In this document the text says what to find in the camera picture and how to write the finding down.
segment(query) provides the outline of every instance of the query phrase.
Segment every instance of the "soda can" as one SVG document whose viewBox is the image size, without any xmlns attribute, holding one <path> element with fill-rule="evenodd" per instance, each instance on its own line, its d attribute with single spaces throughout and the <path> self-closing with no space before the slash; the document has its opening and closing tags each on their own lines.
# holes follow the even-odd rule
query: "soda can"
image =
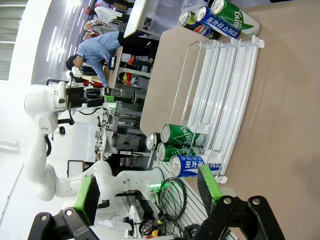
<svg viewBox="0 0 320 240">
<path fill-rule="evenodd" d="M 169 172 L 174 178 L 194 177 L 198 175 L 198 166 L 205 164 L 200 156 L 172 156 L 169 162 Z M 221 163 L 209 164 L 213 175 L 217 175 Z"/>
<path fill-rule="evenodd" d="M 200 6 L 194 14 L 194 19 L 198 22 L 200 22 L 203 25 L 208 26 L 209 28 L 219 32 L 220 34 L 232 37 L 232 38 L 238 38 L 241 34 L 241 30 L 235 28 L 230 23 L 222 20 L 218 16 L 212 14 L 210 12 L 210 8 L 206 7 L 204 5 Z"/>
<path fill-rule="evenodd" d="M 208 39 L 218 39 L 221 34 L 208 26 L 202 25 L 201 23 L 195 20 L 195 14 L 184 10 L 179 17 L 178 25 L 186 29 L 194 31 L 197 34 L 200 34 Z"/>
<path fill-rule="evenodd" d="M 183 12 L 181 12 L 179 16 L 178 25 L 191 31 L 194 31 L 201 24 L 195 20 L 194 13 L 188 10 L 184 10 Z"/>
<path fill-rule="evenodd" d="M 146 148 L 150 151 L 153 151 L 161 143 L 160 133 L 150 132 L 146 137 Z"/>
<path fill-rule="evenodd" d="M 258 35 L 260 32 L 260 23 L 257 20 L 227 0 L 214 0 L 210 11 L 244 34 Z"/>
<path fill-rule="evenodd" d="M 191 149 L 188 146 L 179 145 L 165 145 L 162 142 L 159 143 L 156 150 L 156 157 L 163 162 L 169 162 L 172 156 L 186 156 L 186 155 L 203 155 L 204 149 L 200 146 L 192 146 Z"/>
<path fill-rule="evenodd" d="M 187 126 L 165 124 L 161 129 L 161 141 L 168 145 L 190 146 L 194 133 Z M 196 133 L 193 146 L 202 147 L 206 144 L 208 135 Z"/>
<path fill-rule="evenodd" d="M 200 34 L 204 37 L 207 37 L 208 39 L 217 40 L 221 37 L 221 33 L 211 29 L 208 26 L 200 25 L 195 30 L 195 33 Z"/>
</svg>

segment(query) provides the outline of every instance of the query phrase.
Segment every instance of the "wooden table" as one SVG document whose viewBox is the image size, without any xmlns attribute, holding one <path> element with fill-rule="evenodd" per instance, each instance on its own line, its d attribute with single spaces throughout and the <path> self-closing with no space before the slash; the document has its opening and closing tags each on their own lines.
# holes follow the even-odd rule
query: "wooden table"
<svg viewBox="0 0 320 240">
<path fill-rule="evenodd" d="M 265 47 L 224 186 L 243 200 L 266 197 L 288 240 L 320 239 L 319 11 L 316 0 L 246 9 L 261 23 Z M 170 119 L 189 38 L 195 34 L 180 28 L 162 34 L 140 122 L 145 134 L 159 132 Z M 188 79 L 184 84 L 188 91 Z M 183 108 L 185 98 L 177 104 Z M 179 111 L 174 115 L 177 123 Z M 186 180 L 197 191 L 197 179 Z"/>
</svg>

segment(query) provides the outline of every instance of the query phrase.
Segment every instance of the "blue and white can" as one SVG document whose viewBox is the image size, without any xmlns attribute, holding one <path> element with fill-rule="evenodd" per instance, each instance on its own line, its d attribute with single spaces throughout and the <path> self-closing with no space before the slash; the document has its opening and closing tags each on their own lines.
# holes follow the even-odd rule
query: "blue and white can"
<svg viewBox="0 0 320 240">
<path fill-rule="evenodd" d="M 205 164 L 201 156 L 172 156 L 169 172 L 174 178 L 194 177 L 198 175 L 198 166 Z M 208 164 L 213 175 L 217 175 L 221 163 Z"/>
<path fill-rule="evenodd" d="M 230 23 L 222 20 L 218 16 L 210 12 L 210 8 L 207 6 L 200 6 L 194 14 L 194 19 L 209 28 L 221 33 L 226 37 L 238 38 L 241 34 L 241 30 L 235 28 Z"/>
</svg>

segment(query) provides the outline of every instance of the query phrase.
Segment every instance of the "green soda can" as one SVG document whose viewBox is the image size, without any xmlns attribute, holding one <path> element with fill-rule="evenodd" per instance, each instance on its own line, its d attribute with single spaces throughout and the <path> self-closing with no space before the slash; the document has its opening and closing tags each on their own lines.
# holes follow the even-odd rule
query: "green soda can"
<svg viewBox="0 0 320 240">
<path fill-rule="evenodd" d="M 165 124 L 161 130 L 161 140 L 164 144 L 190 146 L 194 133 L 187 126 Z M 208 135 L 196 133 L 193 146 L 202 147 L 207 142 Z"/>
<path fill-rule="evenodd" d="M 178 145 L 165 145 L 162 142 L 159 143 L 156 150 L 156 157 L 163 162 L 169 162 L 172 156 L 187 156 L 189 155 L 190 147 L 178 146 Z M 190 155 L 203 155 L 204 149 L 200 146 L 192 146 Z"/>
<path fill-rule="evenodd" d="M 228 0 L 214 0 L 211 13 L 247 35 L 258 35 L 260 23 Z"/>
</svg>

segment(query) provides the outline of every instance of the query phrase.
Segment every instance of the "green gripper pad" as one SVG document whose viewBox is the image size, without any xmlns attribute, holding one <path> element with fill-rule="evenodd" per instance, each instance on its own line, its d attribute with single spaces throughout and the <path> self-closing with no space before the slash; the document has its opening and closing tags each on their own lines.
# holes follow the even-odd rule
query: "green gripper pad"
<svg viewBox="0 0 320 240">
<path fill-rule="evenodd" d="M 94 176 L 85 176 L 76 197 L 74 209 L 88 226 L 94 225 L 100 197 L 99 186 Z"/>
<path fill-rule="evenodd" d="M 198 167 L 197 187 L 208 216 L 219 198 L 223 196 L 210 167 L 207 164 Z"/>
</svg>

